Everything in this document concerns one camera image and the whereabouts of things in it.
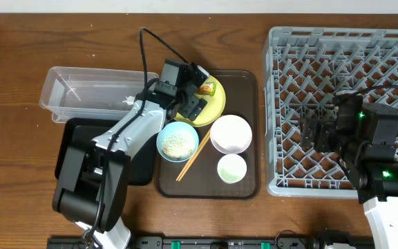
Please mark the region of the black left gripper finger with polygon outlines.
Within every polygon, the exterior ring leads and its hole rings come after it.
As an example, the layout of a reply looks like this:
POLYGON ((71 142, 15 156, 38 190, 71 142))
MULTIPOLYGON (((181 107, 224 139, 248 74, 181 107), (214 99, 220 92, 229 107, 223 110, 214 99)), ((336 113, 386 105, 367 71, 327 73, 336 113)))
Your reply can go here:
POLYGON ((183 118, 194 121, 200 115, 206 105, 207 101, 205 99, 191 94, 182 100, 178 113, 183 118))
POLYGON ((210 74, 203 67, 192 64, 193 67, 193 85, 198 90, 203 83, 209 78, 210 74))

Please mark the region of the green orange snack wrapper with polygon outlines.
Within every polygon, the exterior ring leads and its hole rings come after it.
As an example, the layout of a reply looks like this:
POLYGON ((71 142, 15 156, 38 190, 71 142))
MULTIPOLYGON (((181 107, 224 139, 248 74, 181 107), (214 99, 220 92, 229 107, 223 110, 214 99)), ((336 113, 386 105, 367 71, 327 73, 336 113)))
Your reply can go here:
POLYGON ((215 82, 205 82, 202 86, 196 91, 198 95, 208 95, 214 96, 216 92, 217 84, 215 82))

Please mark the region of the yellow plate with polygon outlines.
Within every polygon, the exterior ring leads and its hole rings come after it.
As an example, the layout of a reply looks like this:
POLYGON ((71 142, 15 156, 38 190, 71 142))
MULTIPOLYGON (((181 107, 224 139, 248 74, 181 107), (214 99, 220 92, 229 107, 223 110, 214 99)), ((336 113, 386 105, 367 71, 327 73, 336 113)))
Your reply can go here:
POLYGON ((203 127, 211 124, 221 116, 226 104, 225 90, 222 84, 212 75, 205 82, 215 83, 216 90, 213 96, 196 94, 196 97, 207 101, 207 104, 200 112, 198 117, 194 121, 191 121, 190 119, 184 118, 178 113, 177 116, 174 118, 175 121, 186 122, 193 127, 203 127))

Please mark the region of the light blue bowl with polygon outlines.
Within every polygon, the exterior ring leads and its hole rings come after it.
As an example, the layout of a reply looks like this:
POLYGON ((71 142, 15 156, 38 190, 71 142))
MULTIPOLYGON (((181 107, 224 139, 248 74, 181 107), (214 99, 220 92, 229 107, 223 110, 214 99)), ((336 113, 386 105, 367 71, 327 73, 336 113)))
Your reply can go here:
POLYGON ((172 163, 189 160, 197 152, 198 145, 198 132, 186 122, 167 124, 156 138, 159 154, 172 163))

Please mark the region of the white tissue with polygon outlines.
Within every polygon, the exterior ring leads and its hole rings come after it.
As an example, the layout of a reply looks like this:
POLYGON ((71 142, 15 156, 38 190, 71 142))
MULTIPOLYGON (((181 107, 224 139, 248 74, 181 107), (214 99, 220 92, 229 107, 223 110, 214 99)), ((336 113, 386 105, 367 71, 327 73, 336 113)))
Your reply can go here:
POLYGON ((135 96, 127 96, 126 99, 123 100, 122 102, 129 106, 133 106, 133 104, 135 102, 135 96))

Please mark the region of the small white green cup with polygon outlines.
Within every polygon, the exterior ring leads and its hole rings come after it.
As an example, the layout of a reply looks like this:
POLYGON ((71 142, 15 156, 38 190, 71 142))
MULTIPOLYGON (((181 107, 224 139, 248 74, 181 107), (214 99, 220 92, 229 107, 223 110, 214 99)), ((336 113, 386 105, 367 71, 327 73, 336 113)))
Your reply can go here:
POLYGON ((217 164, 220 179, 227 184, 241 181, 247 173, 247 163, 238 154, 227 154, 217 164))

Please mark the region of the rice food waste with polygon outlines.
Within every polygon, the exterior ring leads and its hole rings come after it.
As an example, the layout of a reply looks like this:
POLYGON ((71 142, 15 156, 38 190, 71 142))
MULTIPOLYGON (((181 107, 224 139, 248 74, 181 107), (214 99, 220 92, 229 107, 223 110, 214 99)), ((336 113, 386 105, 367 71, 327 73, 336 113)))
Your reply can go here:
POLYGON ((171 134, 162 141, 162 152, 171 160, 184 160, 192 155, 195 141, 191 136, 171 134))

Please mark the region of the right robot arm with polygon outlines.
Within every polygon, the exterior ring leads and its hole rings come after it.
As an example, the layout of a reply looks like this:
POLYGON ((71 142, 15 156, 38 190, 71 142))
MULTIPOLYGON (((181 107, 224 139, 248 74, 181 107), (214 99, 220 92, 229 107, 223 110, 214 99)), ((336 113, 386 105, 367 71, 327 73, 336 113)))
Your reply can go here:
POLYGON ((357 191, 376 248, 398 248, 398 111, 364 102, 356 93, 334 98, 337 116, 300 118, 301 146, 337 154, 339 167, 357 191))

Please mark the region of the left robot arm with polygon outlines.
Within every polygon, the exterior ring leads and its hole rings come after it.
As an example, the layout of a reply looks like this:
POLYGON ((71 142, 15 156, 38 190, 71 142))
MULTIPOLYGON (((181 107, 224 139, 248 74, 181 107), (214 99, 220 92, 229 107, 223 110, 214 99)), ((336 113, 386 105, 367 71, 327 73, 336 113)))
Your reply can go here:
POLYGON ((126 248, 131 237, 121 215, 132 160, 178 113, 195 120, 206 100, 196 91, 210 74, 193 62, 168 59, 161 78, 144 78, 133 108, 90 142, 69 144, 57 178, 53 210, 81 225, 82 248, 126 248))

